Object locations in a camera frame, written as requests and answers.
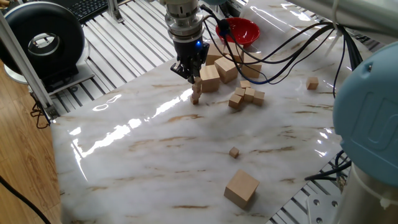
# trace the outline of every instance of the black cable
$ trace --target black cable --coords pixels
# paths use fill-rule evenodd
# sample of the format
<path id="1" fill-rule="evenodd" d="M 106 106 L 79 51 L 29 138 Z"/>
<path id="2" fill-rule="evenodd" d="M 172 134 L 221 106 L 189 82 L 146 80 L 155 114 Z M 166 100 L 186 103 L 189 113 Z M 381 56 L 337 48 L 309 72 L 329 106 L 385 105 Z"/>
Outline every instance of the black cable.
<path id="1" fill-rule="evenodd" d="M 304 51 L 304 49 L 311 43 L 313 42 L 317 37 L 319 37 L 320 35 L 322 35 L 323 33 L 325 33 L 326 31 L 333 29 L 333 26 L 325 26 L 322 27 L 321 29 L 319 29 L 318 31 L 316 31 L 316 33 L 314 33 L 307 41 L 306 43 L 303 45 L 303 47 L 301 47 L 296 53 L 295 56 L 290 59 L 290 61 L 282 68 L 282 70 L 280 72 L 278 72 L 276 75 L 274 75 L 273 77 L 269 78 L 266 81 L 263 82 L 257 82 L 254 80 L 251 80 L 250 78 L 248 78 L 247 76 L 245 76 L 245 74 L 243 74 L 242 70 L 239 68 L 239 65 L 237 64 L 237 62 L 235 61 L 235 59 L 232 57 L 233 62 L 235 64 L 235 67 L 238 69 L 238 72 L 249 82 L 253 83 L 253 84 L 257 84 L 257 85 L 262 85 L 265 83 L 269 83 L 273 80 L 275 80 L 277 77 L 279 77 L 292 63 L 293 61 Z M 229 44 L 226 44 L 228 51 L 231 55 L 233 55 L 232 51 L 231 51 L 231 47 L 229 46 Z"/>
<path id="2" fill-rule="evenodd" d="M 335 81 L 333 82 L 333 97 L 334 97 L 334 99 L 336 98 L 336 82 L 337 82 L 337 77 L 338 77 L 338 74 L 340 73 L 341 65 L 343 64 L 345 52 L 346 52 L 346 39 L 344 38 L 344 42 L 343 42 L 343 53 L 342 53 L 342 56 L 341 56 L 340 64 L 339 64 L 339 66 L 338 66 L 338 68 L 337 68 L 337 72 L 336 72 L 336 76 L 335 76 Z"/>
<path id="3" fill-rule="evenodd" d="M 15 195 L 17 198 L 23 201 L 27 206 L 29 206 L 43 220 L 45 224 L 51 224 L 50 221 L 47 219 L 47 217 L 32 202 L 30 202 L 27 198 L 25 198 L 22 194 L 20 194 L 16 189 L 11 187 L 11 185 L 9 185 L 7 181 L 3 179 L 2 176 L 0 176 L 0 184 L 2 184 L 8 191 L 10 191 L 13 195 Z"/>
<path id="4" fill-rule="evenodd" d="M 33 97 L 33 99 L 34 99 L 34 101 L 35 101 L 35 104 L 34 104 L 34 106 L 33 106 L 33 108 L 32 108 L 32 111 L 30 112 L 30 116 L 33 117 L 33 118 L 34 118 L 34 117 L 37 117 L 36 128 L 38 128 L 38 129 L 44 129 L 44 128 L 50 126 L 50 120 L 49 120 L 49 118 L 46 116 L 46 114 L 43 113 L 44 109 L 43 109 L 43 107 L 41 107 L 42 105 L 40 104 L 39 101 L 37 101 L 37 100 L 34 98 L 33 93 L 31 93 L 30 95 L 31 95 L 31 97 Z M 40 117 L 41 117 L 41 116 L 44 116 L 45 119 L 47 120 L 47 124 L 46 124 L 44 127 L 40 127 L 40 126 L 39 126 L 39 121 L 40 121 Z"/>
<path id="5" fill-rule="evenodd" d="M 288 77 L 289 74 L 291 73 L 292 69 L 296 66 L 296 64 L 302 62 L 302 61 L 305 60 L 307 57 L 309 57 L 311 54 L 313 54 L 315 51 L 317 51 L 317 50 L 322 46 L 322 44 L 325 43 L 325 41 L 329 38 L 329 36 L 331 35 L 331 33 L 332 33 L 333 31 L 334 31 L 334 29 L 330 31 L 330 33 L 329 33 L 329 34 L 326 36 L 326 38 L 320 43 L 320 45 L 318 45 L 318 47 L 316 47 L 313 51 L 311 51 L 307 56 L 305 56 L 304 58 L 300 59 L 298 62 L 294 63 L 293 66 L 291 66 L 289 72 L 286 74 L 285 77 L 283 77 L 281 80 L 279 80 L 279 81 L 277 81 L 277 82 L 275 82 L 275 83 L 271 83 L 271 82 L 270 82 L 269 84 L 271 84 L 271 85 L 276 85 L 276 84 L 280 83 L 281 81 L 283 81 L 286 77 Z"/>
<path id="6" fill-rule="evenodd" d="M 312 175 L 312 176 L 306 177 L 306 178 L 304 178 L 304 180 L 313 180 L 313 179 L 317 179 L 319 177 L 326 177 L 328 175 L 335 174 L 337 172 L 340 172 L 340 171 L 343 171 L 343 170 L 349 168 L 351 166 L 351 163 L 352 162 L 349 161 L 346 164 L 344 164 L 344 165 L 342 165 L 340 167 L 337 167 L 336 169 L 329 170 L 329 171 L 323 172 L 321 174 L 316 174 L 316 175 Z"/>
<path id="7" fill-rule="evenodd" d="M 309 180 L 331 180 L 331 181 L 337 181 L 336 177 L 318 177 L 318 178 L 312 178 Z"/>

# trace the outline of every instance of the stacked wooden blocks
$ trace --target stacked wooden blocks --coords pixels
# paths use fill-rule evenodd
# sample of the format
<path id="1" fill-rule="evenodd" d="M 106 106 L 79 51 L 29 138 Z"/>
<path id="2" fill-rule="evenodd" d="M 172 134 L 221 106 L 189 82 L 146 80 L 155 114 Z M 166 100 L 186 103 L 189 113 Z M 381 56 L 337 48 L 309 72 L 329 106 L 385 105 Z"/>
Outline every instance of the stacked wooden blocks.
<path id="1" fill-rule="evenodd" d="M 223 83 L 229 83 L 238 77 L 238 69 L 235 64 L 229 61 L 227 58 L 221 57 L 215 61 L 220 79 Z"/>
<path id="2" fill-rule="evenodd" d="M 220 54 L 220 52 L 217 50 L 216 46 L 214 44 L 210 44 L 209 51 L 207 53 L 207 58 L 206 58 L 206 65 L 214 65 L 214 62 L 223 57 L 223 55 Z"/>
<path id="3" fill-rule="evenodd" d="M 224 196 L 244 209 L 260 182 L 243 170 L 238 170 L 225 187 Z"/>
<path id="4" fill-rule="evenodd" d="M 255 56 L 256 58 L 262 58 L 261 53 L 250 53 L 250 54 Z M 245 55 L 243 60 L 244 63 L 253 63 L 256 61 L 257 61 L 256 59 L 248 55 Z M 244 73 L 245 76 L 249 78 L 259 78 L 261 67 L 262 67 L 262 62 L 255 63 L 252 65 L 243 65 L 242 72 Z"/>
<path id="5" fill-rule="evenodd" d="M 229 99 L 228 106 L 238 109 L 242 101 L 262 106 L 264 102 L 264 95 L 265 93 L 252 89 L 249 81 L 241 81 L 241 87 L 235 89 L 234 94 Z"/>
<path id="6" fill-rule="evenodd" d="M 193 105 L 197 105 L 199 103 L 199 98 L 201 95 L 201 84 L 202 79 L 200 77 L 195 77 L 195 83 L 192 85 L 192 96 L 191 96 L 191 103 Z"/>

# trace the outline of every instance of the small wooden cube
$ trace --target small wooden cube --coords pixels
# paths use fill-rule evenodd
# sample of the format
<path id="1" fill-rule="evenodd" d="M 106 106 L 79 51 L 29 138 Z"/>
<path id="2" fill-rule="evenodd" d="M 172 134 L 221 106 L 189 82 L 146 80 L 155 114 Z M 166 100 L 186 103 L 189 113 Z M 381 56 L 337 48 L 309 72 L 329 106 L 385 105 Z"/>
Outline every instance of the small wooden cube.
<path id="1" fill-rule="evenodd" d="M 242 96 L 238 96 L 238 95 L 233 94 L 231 96 L 231 98 L 229 99 L 228 106 L 230 106 L 230 107 L 232 107 L 234 109 L 238 109 L 239 106 L 242 103 L 242 100 L 243 100 Z"/>
<path id="2" fill-rule="evenodd" d="M 236 89 L 235 89 L 235 95 L 238 95 L 238 96 L 244 96 L 244 89 L 242 89 L 242 88 L 238 88 L 238 87 L 236 87 Z"/>
<path id="3" fill-rule="evenodd" d="M 217 59 L 214 65 L 223 83 L 229 83 L 238 77 L 238 69 L 235 67 L 235 64 L 227 58 L 222 57 Z"/>
<path id="4" fill-rule="evenodd" d="M 218 45 L 218 48 L 220 48 L 221 52 L 223 52 L 224 46 Z M 223 57 L 223 55 L 220 54 L 216 46 L 214 44 L 210 44 L 206 58 L 206 65 L 214 65 L 214 62 L 221 57 Z"/>
<path id="5" fill-rule="evenodd" d="M 229 150 L 229 155 L 232 156 L 234 159 L 236 159 L 237 156 L 239 155 L 239 149 L 233 147 L 231 150 Z"/>
<path id="6" fill-rule="evenodd" d="M 318 77 L 310 77 L 307 79 L 307 89 L 308 90 L 316 90 L 318 87 L 319 81 Z"/>
<path id="7" fill-rule="evenodd" d="M 250 88 L 250 82 L 247 80 L 241 81 L 241 88 Z"/>
<path id="8" fill-rule="evenodd" d="M 199 99 L 194 99 L 194 98 L 191 96 L 191 103 L 192 103 L 193 105 L 197 105 L 197 104 L 199 104 Z"/>
<path id="9" fill-rule="evenodd" d="M 215 65 L 208 65 L 200 70 L 200 78 L 202 79 L 202 93 L 211 93 L 217 91 L 220 87 L 220 76 L 218 75 Z"/>
<path id="10" fill-rule="evenodd" d="M 244 91 L 243 100 L 250 103 L 253 102 L 255 93 L 256 91 L 252 88 L 246 88 L 246 90 Z"/>
<path id="11" fill-rule="evenodd" d="M 256 58 L 262 59 L 261 53 L 250 53 L 250 54 L 255 56 Z M 257 60 L 248 55 L 245 55 L 243 61 L 244 63 L 252 63 L 256 62 Z M 262 62 L 255 63 L 252 65 L 243 65 L 242 72 L 244 73 L 245 76 L 249 78 L 259 78 L 261 67 L 262 67 Z"/>
<path id="12" fill-rule="evenodd" d="M 262 106 L 262 103 L 264 102 L 264 95 L 265 93 L 261 91 L 256 91 L 254 93 L 253 103 L 255 105 Z"/>
<path id="13" fill-rule="evenodd" d="M 228 43 L 228 44 L 231 47 L 231 51 L 232 51 L 233 57 L 235 58 L 235 61 L 242 62 L 241 58 L 244 60 L 244 52 L 239 47 L 235 46 L 235 43 L 233 43 L 233 44 Z M 228 58 L 231 58 L 230 52 L 227 47 L 224 48 L 224 55 L 226 55 Z"/>
<path id="14" fill-rule="evenodd" d="M 238 170 L 225 187 L 224 196 L 244 209 L 260 182 L 243 170 Z"/>

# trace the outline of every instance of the marble veining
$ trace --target marble veining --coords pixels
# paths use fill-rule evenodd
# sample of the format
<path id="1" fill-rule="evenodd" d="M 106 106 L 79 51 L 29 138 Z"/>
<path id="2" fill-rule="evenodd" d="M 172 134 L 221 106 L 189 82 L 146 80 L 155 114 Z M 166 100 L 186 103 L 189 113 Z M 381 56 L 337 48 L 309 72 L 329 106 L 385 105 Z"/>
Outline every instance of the marble veining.
<path id="1" fill-rule="evenodd" d="M 251 1 L 243 16 L 260 25 L 253 48 L 263 52 L 313 23 L 276 0 Z M 291 54 L 311 33 L 273 60 Z M 280 84 L 254 86 L 266 93 L 262 107 L 228 107 L 241 78 L 192 105 L 191 85 L 170 71 L 169 61 L 58 118 L 51 129 L 64 217 L 96 224 L 265 223 L 305 185 L 304 177 L 340 150 L 331 86 L 342 44 L 325 58 L 331 41 Z M 262 71 L 279 69 L 264 65 Z M 349 74 L 346 57 L 338 86 Z M 310 76 L 320 80 L 315 91 L 305 88 Z M 237 159 L 228 155 L 232 147 L 240 150 Z M 223 197 L 238 169 L 260 181 L 246 210 Z"/>

